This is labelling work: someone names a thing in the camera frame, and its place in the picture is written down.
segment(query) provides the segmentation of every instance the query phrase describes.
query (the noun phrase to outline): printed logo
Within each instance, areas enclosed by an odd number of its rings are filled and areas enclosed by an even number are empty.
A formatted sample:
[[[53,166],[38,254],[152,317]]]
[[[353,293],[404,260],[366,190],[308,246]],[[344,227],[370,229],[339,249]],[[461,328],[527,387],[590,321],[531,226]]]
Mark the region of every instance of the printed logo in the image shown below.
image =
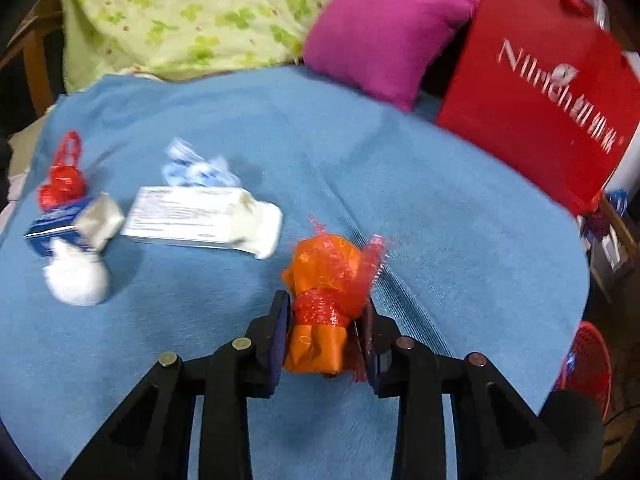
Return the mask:
[[[594,111],[594,106],[584,94],[574,99],[569,92],[570,83],[579,74],[579,70],[567,63],[561,63],[551,72],[546,72],[538,67],[538,58],[526,54],[524,49],[518,50],[516,57],[511,42],[504,38],[502,48],[498,53],[496,61],[501,63],[506,59],[511,67],[511,71],[523,78],[527,83],[536,88],[540,83],[540,93],[545,94],[549,100],[557,107],[562,108],[565,113],[569,113],[569,117],[580,127],[584,128],[588,121],[591,120],[590,126],[587,128],[587,134],[597,142],[600,148],[609,153],[614,143],[624,144],[625,139],[619,137],[615,129],[610,126],[607,128],[607,118],[599,111]]]

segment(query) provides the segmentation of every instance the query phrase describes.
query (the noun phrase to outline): red shopping bag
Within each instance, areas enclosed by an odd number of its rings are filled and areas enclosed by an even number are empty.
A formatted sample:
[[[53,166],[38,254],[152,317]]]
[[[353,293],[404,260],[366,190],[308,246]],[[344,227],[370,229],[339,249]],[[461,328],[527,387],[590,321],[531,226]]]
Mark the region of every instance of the red shopping bag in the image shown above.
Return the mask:
[[[640,83],[580,0],[481,0],[436,124],[577,215],[622,159]]]

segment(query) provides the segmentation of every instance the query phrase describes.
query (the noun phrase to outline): white tissue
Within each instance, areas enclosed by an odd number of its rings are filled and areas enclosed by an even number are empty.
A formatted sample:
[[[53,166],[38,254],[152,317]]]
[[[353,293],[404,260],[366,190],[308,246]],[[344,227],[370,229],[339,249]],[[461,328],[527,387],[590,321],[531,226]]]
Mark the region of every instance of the white tissue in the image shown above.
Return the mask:
[[[53,257],[44,268],[47,286],[55,298],[74,306],[92,306],[105,300],[109,272],[95,253],[83,253],[62,238],[51,239]]]

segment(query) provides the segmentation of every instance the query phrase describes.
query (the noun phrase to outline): blue blanket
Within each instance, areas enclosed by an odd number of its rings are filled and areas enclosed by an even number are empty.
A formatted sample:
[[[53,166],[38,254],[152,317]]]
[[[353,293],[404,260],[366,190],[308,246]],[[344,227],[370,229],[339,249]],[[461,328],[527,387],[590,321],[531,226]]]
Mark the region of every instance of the blue blanket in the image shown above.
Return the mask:
[[[160,352],[209,354],[264,313],[295,243],[312,235],[309,213],[354,242],[391,238],[379,311],[436,352],[484,352],[540,409],[588,291],[575,223],[433,126],[437,106],[427,99],[403,114],[293,67],[186,84],[107,76],[60,102],[0,246],[0,418],[43,479],[62,476]],[[103,253],[108,301],[57,302],[22,235],[71,129],[84,140],[91,191],[125,213],[140,186],[163,184],[174,136],[204,157],[224,155],[245,188],[284,212],[275,255],[116,237]],[[255,478],[389,478],[396,420],[396,402],[365,384],[285,373],[272,399],[249,405]]]

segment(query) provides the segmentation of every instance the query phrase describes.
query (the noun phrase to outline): pink pillow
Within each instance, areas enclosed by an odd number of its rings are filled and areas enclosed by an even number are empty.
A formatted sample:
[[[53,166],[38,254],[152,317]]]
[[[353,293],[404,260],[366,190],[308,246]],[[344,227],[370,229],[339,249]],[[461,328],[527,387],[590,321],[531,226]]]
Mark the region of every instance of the pink pillow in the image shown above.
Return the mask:
[[[405,112],[428,65],[479,0],[332,0],[306,38],[305,64]]]

